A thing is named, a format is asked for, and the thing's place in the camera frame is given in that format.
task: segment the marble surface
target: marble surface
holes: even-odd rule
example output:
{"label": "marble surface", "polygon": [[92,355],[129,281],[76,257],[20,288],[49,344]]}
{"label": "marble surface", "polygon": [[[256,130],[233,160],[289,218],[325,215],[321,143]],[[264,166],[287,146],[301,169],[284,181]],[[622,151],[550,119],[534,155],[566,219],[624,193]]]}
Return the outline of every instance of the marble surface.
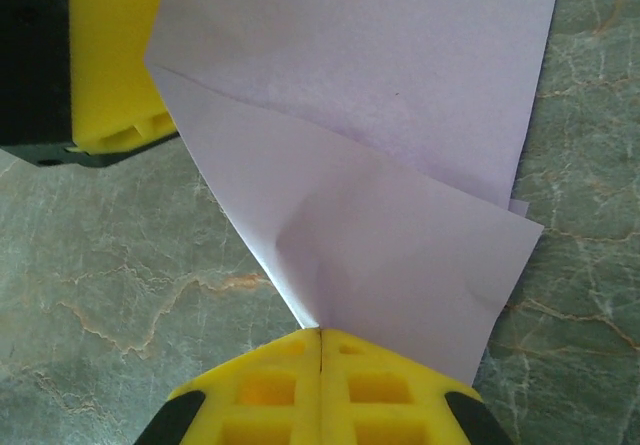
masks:
{"label": "marble surface", "polygon": [[[518,444],[640,443],[640,0],[558,0],[515,195],[547,229],[476,386]],[[131,443],[296,323],[183,144],[0,153],[0,443]]]}

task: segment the green marble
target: green marble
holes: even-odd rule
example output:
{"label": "green marble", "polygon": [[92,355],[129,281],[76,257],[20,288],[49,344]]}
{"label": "green marble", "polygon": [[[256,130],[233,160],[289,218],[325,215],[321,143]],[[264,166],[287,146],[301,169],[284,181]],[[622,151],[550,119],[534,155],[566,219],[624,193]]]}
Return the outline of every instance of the green marble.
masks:
{"label": "green marble", "polygon": [[[547,228],[476,386],[517,444],[640,443],[640,0],[558,0],[516,196]],[[180,141],[104,170],[0,154],[0,443],[132,442],[296,328]]]}

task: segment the paper sheet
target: paper sheet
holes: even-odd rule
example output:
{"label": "paper sheet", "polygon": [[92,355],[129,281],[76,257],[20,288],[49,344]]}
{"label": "paper sheet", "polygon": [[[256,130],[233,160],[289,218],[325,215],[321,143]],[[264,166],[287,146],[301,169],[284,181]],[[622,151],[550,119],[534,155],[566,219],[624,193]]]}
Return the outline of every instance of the paper sheet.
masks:
{"label": "paper sheet", "polygon": [[151,69],[207,183],[303,326],[473,380],[540,225],[313,124]]}
{"label": "paper sheet", "polygon": [[216,92],[506,209],[554,1],[163,0],[154,45]]}
{"label": "paper sheet", "polygon": [[506,208],[526,213],[509,194],[552,7],[163,0],[147,64],[303,326],[471,383],[542,230]]}

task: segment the paper fold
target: paper fold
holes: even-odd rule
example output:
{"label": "paper fold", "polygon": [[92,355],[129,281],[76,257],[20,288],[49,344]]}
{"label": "paper fold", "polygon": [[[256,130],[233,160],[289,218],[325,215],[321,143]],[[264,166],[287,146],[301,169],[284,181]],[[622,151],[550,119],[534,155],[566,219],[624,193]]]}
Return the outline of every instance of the paper fold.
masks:
{"label": "paper fold", "polygon": [[303,326],[473,380],[540,225],[303,120],[151,71],[220,205]]}
{"label": "paper fold", "polygon": [[507,209],[555,0],[162,0],[151,56]]}

